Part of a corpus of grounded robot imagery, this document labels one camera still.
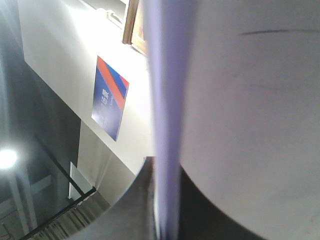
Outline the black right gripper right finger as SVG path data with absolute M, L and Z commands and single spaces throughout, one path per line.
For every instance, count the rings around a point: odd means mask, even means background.
M 181 169 L 180 240 L 262 240 L 212 204 Z

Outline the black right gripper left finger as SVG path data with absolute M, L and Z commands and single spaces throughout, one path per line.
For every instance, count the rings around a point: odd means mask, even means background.
M 154 161 L 153 156 L 147 156 L 136 178 L 119 200 L 69 239 L 156 240 Z

